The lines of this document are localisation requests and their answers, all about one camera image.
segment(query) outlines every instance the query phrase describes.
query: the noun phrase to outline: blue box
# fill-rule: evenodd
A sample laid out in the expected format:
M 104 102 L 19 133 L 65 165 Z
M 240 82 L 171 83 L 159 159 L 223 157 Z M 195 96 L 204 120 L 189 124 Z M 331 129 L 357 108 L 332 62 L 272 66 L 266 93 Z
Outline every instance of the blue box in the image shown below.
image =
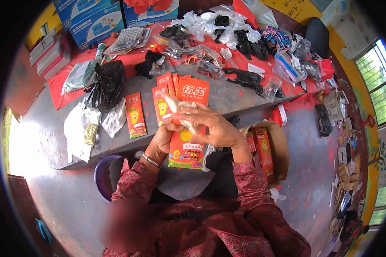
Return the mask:
M 72 25 L 69 30 L 80 51 L 84 52 L 94 42 L 100 43 L 112 32 L 122 29 L 124 22 L 120 3 L 115 3 Z
M 110 6 L 112 0 L 53 0 L 53 3 L 63 27 L 69 30 L 72 24 Z
M 155 11 L 154 5 L 149 6 L 144 13 L 137 14 L 134 12 L 134 7 L 124 4 L 124 16 L 127 26 L 136 22 L 147 21 L 149 23 L 158 23 L 162 21 L 170 21 L 177 19 L 179 11 L 179 0 L 173 0 L 167 10 Z

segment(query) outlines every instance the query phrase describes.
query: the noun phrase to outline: green trees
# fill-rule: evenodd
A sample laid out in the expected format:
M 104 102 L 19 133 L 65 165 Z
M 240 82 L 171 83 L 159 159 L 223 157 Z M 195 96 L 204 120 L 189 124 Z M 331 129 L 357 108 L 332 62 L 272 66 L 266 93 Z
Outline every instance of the green trees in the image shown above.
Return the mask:
M 376 53 L 371 49 L 367 54 L 356 61 L 356 65 L 362 74 L 365 84 L 370 92 L 373 106 L 376 112 L 376 120 L 380 125 L 386 122 L 386 72 Z

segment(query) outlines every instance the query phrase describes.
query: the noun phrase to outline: purple stool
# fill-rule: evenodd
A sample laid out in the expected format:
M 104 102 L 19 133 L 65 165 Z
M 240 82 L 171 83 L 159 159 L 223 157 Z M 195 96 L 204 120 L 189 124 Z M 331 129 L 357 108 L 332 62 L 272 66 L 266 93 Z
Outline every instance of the purple stool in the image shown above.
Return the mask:
M 122 156 L 117 154 L 110 154 L 103 157 L 96 165 L 94 169 L 94 183 L 99 191 L 100 196 L 103 200 L 108 203 L 112 201 L 112 194 L 115 191 L 112 188 L 110 181 L 109 166 L 110 163 Z

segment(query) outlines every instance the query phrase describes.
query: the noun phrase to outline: woman's left hand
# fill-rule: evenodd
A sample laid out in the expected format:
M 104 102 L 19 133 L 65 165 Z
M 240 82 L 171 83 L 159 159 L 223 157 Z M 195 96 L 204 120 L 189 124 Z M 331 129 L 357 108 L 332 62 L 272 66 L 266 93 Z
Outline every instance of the woman's left hand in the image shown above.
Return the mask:
M 159 126 L 159 129 L 147 147 L 145 154 L 161 166 L 170 151 L 170 138 L 172 136 L 172 132 L 180 132 L 182 130 L 184 130 L 184 127 L 178 124 L 173 124 L 173 117 L 170 117 L 166 123 Z M 150 162 L 146 161 L 144 157 L 140 161 L 151 171 L 156 174 L 158 173 L 158 169 L 155 166 L 152 166 Z

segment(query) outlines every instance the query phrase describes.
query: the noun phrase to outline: painted tree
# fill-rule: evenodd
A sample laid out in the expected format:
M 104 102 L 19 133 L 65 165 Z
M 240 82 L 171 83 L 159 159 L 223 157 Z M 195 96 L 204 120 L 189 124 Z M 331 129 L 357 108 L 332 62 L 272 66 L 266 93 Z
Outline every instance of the painted tree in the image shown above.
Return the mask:
M 371 149 L 371 160 L 369 161 L 369 166 L 373 165 L 375 169 L 379 166 L 380 172 L 386 171 L 386 146 L 384 142 L 381 142 L 380 138 L 377 141 L 377 144 L 379 145 L 378 148 L 373 146 Z

